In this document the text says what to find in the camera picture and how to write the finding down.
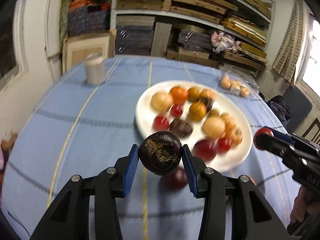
table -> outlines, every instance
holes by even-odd
[[[258,95],[241,98],[223,90],[220,70],[151,57],[115,57],[105,61],[105,68],[107,81],[92,86],[86,84],[83,64],[74,66],[46,92],[18,137],[4,176],[3,213],[22,240],[29,239],[48,203],[72,175],[98,175],[127,155],[132,144],[140,145],[135,105],[150,85],[167,80],[204,84],[241,108],[253,134],[263,126],[286,132]],[[253,146],[240,166],[224,173],[232,177],[241,174],[257,182],[287,226],[299,188],[291,178],[292,171],[278,157]],[[197,239],[204,200],[195,199],[188,187],[168,192],[159,179],[149,171],[144,174],[139,163],[130,195],[117,200],[123,238]],[[90,202],[91,235],[93,208],[94,199]],[[230,219],[229,207],[226,239],[231,238]]]

curtain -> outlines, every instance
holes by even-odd
[[[291,19],[272,68],[293,87],[296,64],[301,52],[304,32],[304,0],[295,0]]]

white plate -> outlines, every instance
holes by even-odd
[[[216,93],[216,101],[213,103],[212,108],[218,108],[221,113],[228,112],[229,114],[231,114],[236,119],[237,126],[242,130],[243,140],[241,144],[238,147],[230,150],[225,155],[217,155],[212,161],[206,163],[207,167],[211,167],[219,172],[224,172],[240,165],[248,156],[252,145],[252,132],[247,118],[238,108],[238,106],[236,106],[223,94],[217,92],[213,88],[198,83],[179,80],[161,82],[153,85],[141,95],[136,106],[135,118],[137,127],[143,139],[147,138],[149,135],[155,132],[152,128],[152,123],[157,113],[150,106],[151,97],[159,91],[169,92],[170,89],[176,85],[184,87],[186,90],[190,87],[197,86],[201,89],[207,88],[214,91]],[[183,119],[187,117],[190,106],[191,103],[187,101],[184,105],[184,111],[182,114]],[[170,115],[168,115],[168,117],[169,121],[171,122],[173,120],[173,117]],[[181,139],[182,144],[188,144],[190,151],[192,151],[193,146],[197,141],[205,138],[205,134],[201,130],[204,121],[205,118],[199,123],[193,123],[193,133],[188,138]]]

red fruit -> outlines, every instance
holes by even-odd
[[[259,147],[257,146],[257,144],[256,144],[257,135],[259,135],[260,133],[266,133],[266,134],[268,134],[268,135],[270,135],[270,136],[273,136],[273,132],[272,132],[269,128],[263,127],[263,128],[259,129],[259,130],[255,133],[255,135],[254,135],[254,137],[253,137],[253,144],[254,144],[254,146],[255,146],[258,150],[264,150],[264,149],[259,148]]]
[[[232,140],[230,138],[220,138],[217,141],[217,151],[219,154],[227,153],[232,147]]]
[[[178,190],[188,184],[187,176],[183,168],[178,167],[170,175],[162,176],[161,183],[169,190]]]
[[[173,105],[170,110],[170,114],[175,118],[180,118],[183,113],[182,105]]]
[[[208,162],[213,160],[217,155],[217,147],[214,141],[205,139],[198,141],[193,147],[193,155]]]
[[[167,131],[169,129],[169,120],[163,115],[157,115],[152,127],[156,131]]]

dark red fruit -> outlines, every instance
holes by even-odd
[[[188,184],[187,176],[183,168],[178,167],[173,173],[161,178],[161,184],[168,190],[179,190]]]
[[[156,131],[166,131],[169,129],[169,120],[163,115],[157,115],[153,120],[152,127]]]
[[[258,136],[259,134],[261,134],[261,133],[266,133],[266,134],[268,134],[268,135],[270,135],[270,136],[273,136],[273,132],[272,132],[269,128],[263,127],[263,128],[261,128],[261,129],[259,129],[259,130],[255,133],[255,135],[254,135],[254,137],[253,137],[253,144],[254,144],[254,146],[255,146],[258,150],[264,150],[264,149],[261,149],[260,147],[258,147],[257,144],[256,144],[256,138],[257,138],[257,136]]]
[[[219,154],[227,153],[232,147],[232,140],[230,138],[220,138],[217,141],[217,151]]]
[[[142,165],[149,171],[159,176],[169,175],[180,163],[182,145],[173,133],[156,132],[142,142],[138,156]]]
[[[210,139],[198,141],[193,147],[193,156],[203,159],[204,162],[213,160],[216,155],[216,144]]]
[[[175,117],[175,118],[179,118],[180,116],[182,116],[183,113],[183,106],[182,105],[173,105],[171,107],[170,110],[170,114]]]

